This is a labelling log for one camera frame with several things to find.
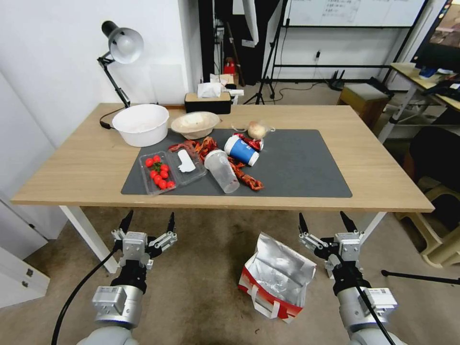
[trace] aluminum foil lining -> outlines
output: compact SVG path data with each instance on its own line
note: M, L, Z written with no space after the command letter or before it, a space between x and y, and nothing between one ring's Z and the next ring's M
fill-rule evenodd
M255 259L246 268L267 292L303 307L306 287L313 279L316 264L261 232Z

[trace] onion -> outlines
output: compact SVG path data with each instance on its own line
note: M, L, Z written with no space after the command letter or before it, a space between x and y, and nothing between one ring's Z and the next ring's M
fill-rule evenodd
M248 127L248 135L253 139L262 139L267 134L265 126L258 122L251 121Z

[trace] desk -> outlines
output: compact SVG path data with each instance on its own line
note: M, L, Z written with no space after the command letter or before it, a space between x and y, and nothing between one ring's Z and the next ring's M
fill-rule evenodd
M120 107L102 103L56 150L12 199L15 204L59 205L99 257L109 251L80 206L285 209L376 212L363 220L367 237L385 212L431 212L434 208L349 106L235 105L218 128L263 119L275 128L317 129L342 172L351 198L123 195L139 148L128 146L99 118ZM184 110L170 110L170 121ZM114 272L117 263L106 263Z
M389 119L388 123L383 127L383 129L379 133L379 141L381 143L383 143L388 138L391 131L393 130L394 125L398 123L398 120L401 117L404 109L407 107L411 99L414 97L415 93L417 91L423 92L426 89L429 89L435 86L441 78L441 75L439 74L435 74L434 76L428 79L421 78L418 75L418 73L420 72L420 69L416 69L414 63L408 63L408 62L392 63L391 68L393 68L396 72L398 72L406 80L408 80L411 83L411 87L409 91L407 92L406 97L404 98L403 102L399 106L398 111L393 114L393 116ZM431 95L429 96L429 98L439 103L440 105L448 106L457 111L460 111L460 102L455 101L452 98L440 96L437 94ZM417 113L417 115L421 115L425 110L426 110L426 105L422 106L422 108Z

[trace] bag handle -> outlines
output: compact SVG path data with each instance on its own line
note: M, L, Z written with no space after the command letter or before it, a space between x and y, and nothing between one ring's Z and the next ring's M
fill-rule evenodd
M255 298L257 296L257 291L259 290L259 287L254 284L252 289L251 289L251 298L253 300L254 308L261 314L265 315L269 319L274 319L278 316L279 312L279 302L277 300L274 301L273 303L273 308L272 310L269 310L262 306L260 303L258 303Z

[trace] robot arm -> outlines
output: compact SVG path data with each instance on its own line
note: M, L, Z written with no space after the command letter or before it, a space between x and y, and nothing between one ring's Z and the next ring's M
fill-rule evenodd
M131 336L132 329L140 322L142 296L147 290L147 270L153 267L153 259L177 242L174 213L167 230L159 237L144 232L128 231L133 211L122 220L120 227L112 231L115 242L123 250L120 258L120 275L110 286L99 286L92 298L97 310L96 321L104 325L77 345L138 345Z
M309 233L299 213L299 242L317 257L326 260L326 268L335 278L334 294L340 302L340 317L353 345L403 344L383 326L398 303L388 288L371 288L359 270L359 253L364 233L340 212L347 232L334 237L317 238Z

